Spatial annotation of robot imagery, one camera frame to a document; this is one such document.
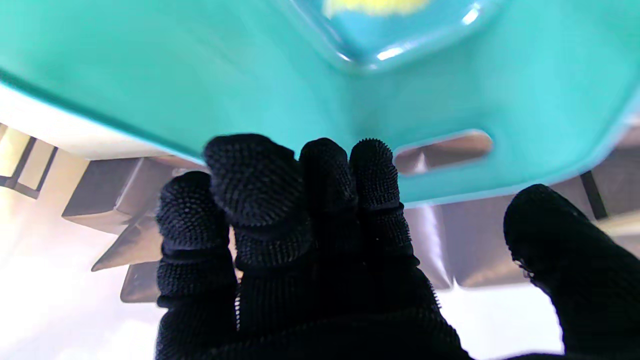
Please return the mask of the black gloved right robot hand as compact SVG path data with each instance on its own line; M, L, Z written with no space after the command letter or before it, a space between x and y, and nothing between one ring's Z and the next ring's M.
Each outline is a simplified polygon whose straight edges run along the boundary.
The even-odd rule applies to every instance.
M158 196L158 360L468 360L414 255L393 152L327 137L299 158L260 134L211 139L208 172ZM566 198L522 189L512 259L551 300L563 354L637 360L640 264Z

